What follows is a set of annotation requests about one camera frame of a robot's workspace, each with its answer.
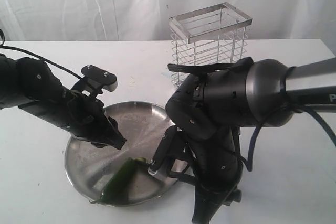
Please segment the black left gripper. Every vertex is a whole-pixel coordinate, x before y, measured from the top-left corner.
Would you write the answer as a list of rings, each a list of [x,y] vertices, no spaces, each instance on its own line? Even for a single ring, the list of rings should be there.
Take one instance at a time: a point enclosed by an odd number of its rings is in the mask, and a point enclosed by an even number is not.
[[[110,145],[121,150],[126,139],[119,131],[118,122],[106,115],[103,103],[86,95],[66,97],[55,107],[58,127],[83,141],[96,145]]]

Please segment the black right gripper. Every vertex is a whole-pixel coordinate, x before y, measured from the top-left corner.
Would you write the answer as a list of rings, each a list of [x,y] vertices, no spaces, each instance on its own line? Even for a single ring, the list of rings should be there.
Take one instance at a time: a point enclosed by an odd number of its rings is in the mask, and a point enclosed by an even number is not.
[[[192,223],[210,223],[222,205],[241,202],[238,189],[243,161],[238,134],[214,134],[207,139],[188,136],[196,177]]]

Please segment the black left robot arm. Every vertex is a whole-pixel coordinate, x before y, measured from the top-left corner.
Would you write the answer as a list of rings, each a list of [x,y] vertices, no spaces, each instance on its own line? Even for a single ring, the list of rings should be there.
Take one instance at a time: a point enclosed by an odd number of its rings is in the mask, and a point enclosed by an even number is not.
[[[117,88],[114,74],[88,65],[83,77],[66,88],[43,60],[17,60],[1,55],[1,109],[18,107],[97,148],[118,150],[126,143],[115,119],[97,98]]]

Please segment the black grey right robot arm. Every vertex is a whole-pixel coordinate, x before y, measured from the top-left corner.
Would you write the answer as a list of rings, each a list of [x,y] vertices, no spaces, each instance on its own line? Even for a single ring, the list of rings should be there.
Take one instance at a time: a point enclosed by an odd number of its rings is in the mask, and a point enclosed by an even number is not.
[[[209,223],[222,205],[240,202],[242,171],[253,168],[263,127],[280,127],[308,113],[335,140],[320,112],[335,111],[335,59],[298,67],[250,57],[236,63],[169,65],[187,78],[166,104],[174,122],[164,134],[193,175],[176,177],[195,187],[192,223]]]

